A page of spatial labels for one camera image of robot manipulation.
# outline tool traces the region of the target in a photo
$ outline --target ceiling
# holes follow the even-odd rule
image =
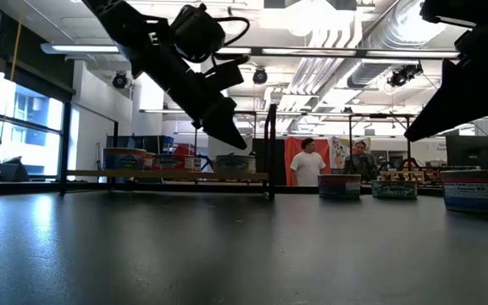
[[[154,0],[145,0],[141,3],[156,3]],[[363,13],[363,30],[372,25],[375,19],[388,9],[394,0],[363,0],[366,3],[373,3],[375,10]],[[243,15],[251,20],[250,31],[237,43],[236,46],[267,46],[267,47],[306,47],[311,42],[312,35],[297,36],[295,31],[287,28],[276,27],[275,22],[270,22],[269,27],[264,26],[264,14],[271,14],[275,10],[263,8],[263,0],[234,0],[233,3],[244,3],[235,5],[234,15]],[[0,0],[0,9],[15,19],[21,19],[23,24],[42,36],[49,42],[57,44],[112,44],[105,30],[93,17],[86,6],[76,0]],[[164,10],[152,11],[150,5],[141,7],[144,14],[155,13],[168,19],[174,18],[178,12],[178,7],[170,6]],[[213,7],[212,15],[225,15],[225,8]],[[298,23],[299,20],[292,20],[291,23]],[[453,26],[446,29],[426,45],[424,48],[452,50],[453,42],[463,33],[463,30]],[[95,57],[85,58],[88,60],[88,67],[94,73],[110,81],[114,71],[129,69],[129,64],[119,55],[96,55]],[[244,83],[229,89],[229,94],[238,102],[238,97],[263,98],[267,86],[279,83],[289,83],[297,72],[301,58],[281,58],[281,57],[261,57],[252,58],[252,62],[242,67]],[[252,82],[255,66],[266,67],[269,75],[269,82],[266,85],[258,86]],[[355,107],[359,107],[365,112],[376,112],[381,109],[398,106],[413,105],[415,112],[418,112],[421,105],[428,102],[435,92],[435,87],[440,85],[441,62],[424,61],[424,75],[409,82],[401,90],[391,92],[386,88],[385,76],[375,79],[374,83],[367,91],[358,94],[353,102]],[[247,105],[239,105],[239,108],[246,108]]]

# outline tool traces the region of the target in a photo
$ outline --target metal frame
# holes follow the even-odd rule
[[[269,173],[269,180],[264,181],[262,186],[208,186],[208,185],[156,185],[156,184],[145,184],[145,183],[135,183],[135,184],[125,184],[116,183],[115,178],[110,178],[109,183],[68,183],[68,163],[67,158],[69,156],[69,133],[70,133],[70,113],[71,113],[71,103],[66,103],[64,107],[64,126],[62,136],[63,149],[61,155],[62,160],[60,162],[60,181],[59,181],[59,194],[64,196],[67,191],[73,190],[121,190],[121,191],[193,191],[193,192],[229,192],[229,193],[258,193],[265,192],[269,200],[275,199],[276,186],[275,186],[275,151],[276,151],[276,111],[277,105],[271,104],[267,119],[264,127],[265,135],[265,171]],[[105,119],[109,119],[114,122],[114,132],[113,132],[113,144],[116,147],[118,144],[118,127],[117,121],[110,119],[104,115],[98,114],[91,111]],[[252,114],[257,115],[255,112],[237,112],[238,114]]]
[[[353,148],[353,127],[357,125],[360,121],[362,121],[364,118],[371,118],[371,119],[388,119],[388,118],[393,118],[396,121],[398,121],[399,118],[401,119],[406,119],[406,129],[409,128],[410,126],[410,119],[415,117],[412,114],[350,114],[348,116],[349,120],[349,162],[350,165],[353,167],[353,153],[352,153],[352,148]],[[352,125],[352,118],[361,118],[359,122],[357,122],[355,125]],[[408,142],[408,157],[407,160],[410,160],[412,158],[412,146],[411,142],[407,140]],[[408,170],[412,170],[412,163],[408,162]]]

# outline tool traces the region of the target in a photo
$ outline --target window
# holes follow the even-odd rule
[[[0,114],[61,130],[64,105],[0,75]]]
[[[0,120],[0,161],[21,157],[29,175],[56,175],[59,134],[32,130]]]

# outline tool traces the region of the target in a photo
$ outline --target person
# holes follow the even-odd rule
[[[346,166],[344,168],[345,174],[361,175],[363,181],[371,181],[376,179],[378,166],[374,156],[366,152],[366,143],[358,141],[355,143],[353,154],[353,168],[351,168],[350,157],[346,157]]]
[[[315,152],[313,139],[308,138],[301,143],[302,152],[291,162],[291,172],[297,178],[298,186],[318,186],[318,175],[326,164]]]

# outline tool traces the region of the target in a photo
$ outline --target poster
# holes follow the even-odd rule
[[[359,142],[364,142],[366,145],[366,153],[370,153],[370,138],[366,139],[353,139],[352,144],[355,145]],[[349,139],[332,136],[329,139],[329,155],[330,155],[330,167],[332,169],[344,169],[346,164],[346,158],[349,157]]]

